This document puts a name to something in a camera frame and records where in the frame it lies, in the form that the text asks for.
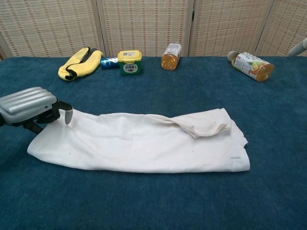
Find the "folded shirt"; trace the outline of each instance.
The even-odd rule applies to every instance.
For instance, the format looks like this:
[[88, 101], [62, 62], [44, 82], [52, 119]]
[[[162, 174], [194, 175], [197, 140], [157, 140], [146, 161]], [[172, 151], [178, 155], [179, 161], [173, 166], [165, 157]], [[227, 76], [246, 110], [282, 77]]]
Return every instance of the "folded shirt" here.
[[83, 170], [134, 173], [239, 172], [249, 170], [242, 131], [225, 109], [165, 117], [62, 111], [28, 147], [53, 164]]

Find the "yellow cloth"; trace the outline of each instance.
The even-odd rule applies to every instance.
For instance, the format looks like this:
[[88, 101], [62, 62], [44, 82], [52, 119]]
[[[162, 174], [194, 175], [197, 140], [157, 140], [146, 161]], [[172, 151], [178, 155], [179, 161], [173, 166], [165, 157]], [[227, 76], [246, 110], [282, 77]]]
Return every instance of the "yellow cloth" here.
[[91, 52], [89, 47], [82, 48], [59, 68], [58, 75], [66, 81], [93, 73], [100, 65], [103, 53], [100, 50]]

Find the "bottle cap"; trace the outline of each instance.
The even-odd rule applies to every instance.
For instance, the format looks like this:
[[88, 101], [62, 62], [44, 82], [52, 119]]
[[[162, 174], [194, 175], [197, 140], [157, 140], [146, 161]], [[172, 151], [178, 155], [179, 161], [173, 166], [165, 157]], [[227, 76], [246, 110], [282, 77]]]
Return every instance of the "bottle cap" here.
[[235, 52], [236, 52], [236, 51], [232, 50], [232, 51], [230, 51], [230, 52], [227, 54], [227, 59], [228, 59], [229, 61], [231, 61], [231, 56], [232, 56]]

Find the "woven screen panel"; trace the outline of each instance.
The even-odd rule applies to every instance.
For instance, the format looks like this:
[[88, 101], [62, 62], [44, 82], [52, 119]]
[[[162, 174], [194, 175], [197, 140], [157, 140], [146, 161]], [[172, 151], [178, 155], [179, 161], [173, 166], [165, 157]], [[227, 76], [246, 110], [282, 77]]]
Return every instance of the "woven screen panel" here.
[[161, 56], [172, 42], [180, 42], [182, 49], [186, 49], [182, 55], [187, 55], [189, 11], [190, 15], [193, 11], [190, 0], [101, 1], [112, 56], [130, 49], [140, 50], [144, 56]]
[[90, 0], [0, 1], [1, 33], [14, 56], [69, 57], [99, 48]]
[[199, 0], [189, 56], [254, 53], [272, 0]]
[[[307, 0], [275, 0], [258, 55], [285, 56], [307, 36]], [[300, 54], [307, 56], [307, 51]]]

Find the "orange juice bottle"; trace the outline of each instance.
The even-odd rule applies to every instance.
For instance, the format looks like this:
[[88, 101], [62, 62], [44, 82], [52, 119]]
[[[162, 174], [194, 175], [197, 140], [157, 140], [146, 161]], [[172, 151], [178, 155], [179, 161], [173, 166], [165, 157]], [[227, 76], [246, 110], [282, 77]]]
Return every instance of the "orange juice bottle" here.
[[162, 55], [161, 66], [164, 69], [174, 70], [181, 55], [181, 44], [170, 43]]
[[273, 64], [247, 52], [239, 53], [232, 50], [228, 53], [227, 59], [234, 68], [259, 82], [269, 79], [275, 68]]

